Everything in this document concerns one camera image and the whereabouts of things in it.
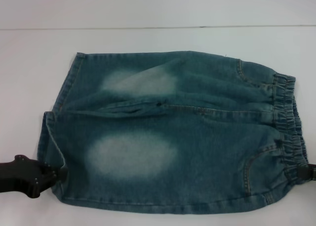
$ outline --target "white surface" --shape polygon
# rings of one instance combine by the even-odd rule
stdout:
[[[35,157],[44,111],[50,110],[77,51],[196,50],[253,61],[297,78],[296,98],[309,160],[316,163],[316,27],[172,30],[0,31],[0,162]],[[0,225],[312,226],[316,183],[295,187],[280,202],[248,213],[146,215],[60,203],[50,190],[31,200],[0,194]]]
[[[0,29],[315,25],[316,0],[0,0]]]

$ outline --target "blue denim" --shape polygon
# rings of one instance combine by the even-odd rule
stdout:
[[[78,53],[38,159],[68,171],[64,203],[140,213],[245,212],[307,166],[295,78],[218,55]]]

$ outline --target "white table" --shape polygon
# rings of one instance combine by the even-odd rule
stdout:
[[[77,51],[195,50],[257,62],[295,76],[309,161],[316,163],[315,26],[82,29],[316,24],[316,0],[264,0],[265,5],[257,1],[0,0],[0,162],[12,161],[16,154],[35,158],[42,114],[52,108]],[[27,28],[40,30],[23,30]],[[239,214],[112,212],[62,204],[50,190],[34,200],[19,192],[1,193],[0,203],[1,226],[316,224],[315,182],[295,187],[278,203]]]

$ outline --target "waistband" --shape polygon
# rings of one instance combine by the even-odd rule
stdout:
[[[294,77],[276,74],[273,89],[274,124],[282,133],[284,171],[292,185],[306,182],[297,177],[297,170],[299,167],[308,166],[302,122],[294,97],[294,85]]]

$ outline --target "black clip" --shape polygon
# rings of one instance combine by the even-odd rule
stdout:
[[[13,162],[0,163],[0,192],[19,191],[29,198],[40,193],[65,177],[59,168],[16,155]]]
[[[316,164],[308,164],[306,167],[298,166],[297,177],[316,181]]]

